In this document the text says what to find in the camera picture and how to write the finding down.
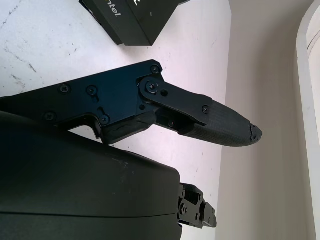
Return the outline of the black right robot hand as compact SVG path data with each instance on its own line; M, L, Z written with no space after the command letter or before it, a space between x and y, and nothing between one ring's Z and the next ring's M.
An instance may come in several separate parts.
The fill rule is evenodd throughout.
M143 61L0 100L3 240L179 240L215 209L179 172L113 144L158 125L227 147L263 133Z

